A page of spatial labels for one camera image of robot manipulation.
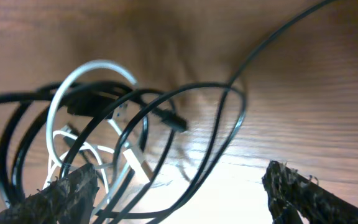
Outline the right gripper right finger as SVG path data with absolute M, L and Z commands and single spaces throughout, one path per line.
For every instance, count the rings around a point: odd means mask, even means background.
M 262 177 L 274 223 L 358 224 L 358 208 L 328 192 L 312 178 L 278 161 L 270 161 Z

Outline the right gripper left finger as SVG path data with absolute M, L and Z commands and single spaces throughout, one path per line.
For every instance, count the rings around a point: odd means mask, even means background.
M 89 223 L 98 190 L 94 165 L 85 164 L 0 212 L 0 224 Z

